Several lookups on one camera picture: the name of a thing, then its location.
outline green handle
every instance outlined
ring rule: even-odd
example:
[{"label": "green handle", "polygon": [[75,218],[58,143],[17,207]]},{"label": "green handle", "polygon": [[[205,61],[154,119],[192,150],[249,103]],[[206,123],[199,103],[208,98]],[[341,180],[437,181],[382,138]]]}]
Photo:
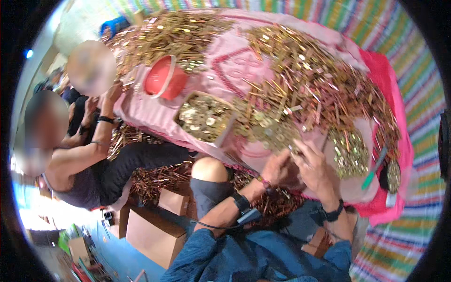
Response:
[{"label": "green handle", "polygon": [[371,184],[371,181],[373,180],[374,172],[370,171],[367,178],[365,179],[365,182],[362,184],[362,190],[365,190],[368,188],[368,186]]}]

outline bucket handle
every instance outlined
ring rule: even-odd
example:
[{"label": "bucket handle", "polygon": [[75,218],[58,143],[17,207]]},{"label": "bucket handle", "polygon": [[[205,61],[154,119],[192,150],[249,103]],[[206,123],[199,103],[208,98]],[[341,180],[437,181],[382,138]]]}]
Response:
[{"label": "bucket handle", "polygon": [[166,91],[166,89],[169,86],[169,82],[171,81],[172,76],[174,75],[174,70],[175,70],[175,56],[170,55],[170,68],[169,68],[168,77],[166,78],[166,81],[163,84],[163,87],[161,88],[161,90],[157,94],[151,95],[150,98],[152,98],[152,99],[158,98],[159,96],[161,96],[164,93],[164,91]]}]

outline black sleeveless top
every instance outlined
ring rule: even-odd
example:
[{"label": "black sleeveless top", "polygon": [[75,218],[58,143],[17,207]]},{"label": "black sleeveless top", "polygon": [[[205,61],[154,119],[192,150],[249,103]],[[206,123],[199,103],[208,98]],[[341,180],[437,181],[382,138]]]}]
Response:
[{"label": "black sleeveless top", "polygon": [[[66,149],[62,146],[55,149]],[[74,175],[74,185],[69,191],[59,192],[52,189],[45,176],[42,174],[47,186],[55,195],[66,203],[79,208],[93,209],[101,206],[101,186],[97,176],[94,175],[92,167]]]}]

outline light fixture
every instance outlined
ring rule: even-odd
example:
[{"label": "light fixture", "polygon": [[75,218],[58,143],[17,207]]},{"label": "light fixture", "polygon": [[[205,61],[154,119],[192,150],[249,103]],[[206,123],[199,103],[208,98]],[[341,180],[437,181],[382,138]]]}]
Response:
[{"label": "light fixture", "polygon": [[27,58],[27,59],[29,59],[29,58],[31,58],[33,56],[33,50],[28,50],[27,51],[27,54],[25,55],[25,57]]}]

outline pink cloth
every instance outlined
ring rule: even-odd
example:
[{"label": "pink cloth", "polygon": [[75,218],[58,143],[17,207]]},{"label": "pink cloth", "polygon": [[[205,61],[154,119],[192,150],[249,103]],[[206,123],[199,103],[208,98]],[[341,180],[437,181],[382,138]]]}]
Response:
[{"label": "pink cloth", "polygon": [[[405,206],[405,197],[407,188],[410,181],[410,172],[412,170],[412,164],[414,161],[414,148],[410,142],[409,134],[407,132],[407,121],[405,117],[404,102],[402,100],[401,93],[396,83],[396,74],[391,67],[390,62],[383,54],[360,51],[360,54],[365,61],[365,64],[369,67],[370,73],[368,74],[371,80],[378,85],[380,90],[385,96],[390,108],[395,115],[398,127],[401,131],[401,139],[398,142],[398,149],[400,156],[398,159],[401,170],[401,185],[396,197],[396,204],[392,208],[386,208],[380,210],[369,216],[369,222],[372,226],[381,223],[387,223],[398,219],[401,216],[402,210]],[[379,197],[375,198],[379,203],[379,206],[385,207],[385,199],[387,198],[387,192],[379,188]],[[366,204],[354,205],[357,210],[368,210]]]},{"label": "pink cloth", "polygon": [[[177,145],[207,153],[232,166],[243,166],[248,169],[261,171],[271,152],[264,150],[260,142],[245,143],[242,138],[236,138],[233,134],[229,134],[223,143],[223,147],[215,148],[184,132],[173,121],[173,116],[184,97],[193,90],[208,92],[226,101],[231,101],[235,96],[244,97],[249,90],[249,85],[241,78],[246,78],[254,82],[270,79],[273,76],[268,68],[270,60],[268,58],[264,58],[263,61],[255,59],[248,48],[248,41],[245,36],[238,34],[238,27],[244,30],[277,22],[309,33],[327,46],[333,55],[342,58],[357,69],[367,71],[368,66],[365,63],[368,61],[372,71],[377,73],[377,76],[371,74],[371,77],[375,77],[374,82],[381,87],[386,97],[393,97],[387,99],[392,103],[392,107],[394,107],[393,103],[395,101],[399,105],[397,105],[394,113],[398,122],[400,122],[400,127],[403,129],[403,132],[406,132],[402,98],[399,94],[394,76],[389,75],[390,71],[393,70],[389,64],[384,65],[383,60],[386,61],[387,59],[383,55],[363,52],[355,43],[344,38],[337,31],[328,29],[317,23],[308,23],[299,20],[290,15],[247,12],[236,9],[224,9],[222,14],[226,18],[236,21],[234,28],[219,36],[210,45],[207,51],[207,57],[204,60],[207,71],[190,77],[185,90],[179,97],[172,101],[150,99],[143,92],[140,85],[148,68],[141,66],[137,67],[136,74],[134,75],[134,85],[132,85],[127,95],[123,95],[115,104],[115,113],[126,122],[167,138]],[[385,68],[377,68],[377,63],[382,64]],[[366,131],[371,132],[373,125],[370,124],[364,128],[366,128]],[[314,139],[318,143],[324,142],[324,136],[315,132],[306,135],[305,138]],[[366,144],[369,150],[371,150],[373,146],[372,140],[369,143],[366,142]],[[403,166],[401,168],[405,167],[409,162],[403,159],[402,163]],[[354,183],[352,189],[359,191],[359,194],[356,196],[355,193],[349,193],[350,190],[346,191],[348,193],[342,193],[346,202],[371,202],[378,193],[378,181],[375,178],[370,188],[366,191],[361,191],[358,183]]]}]

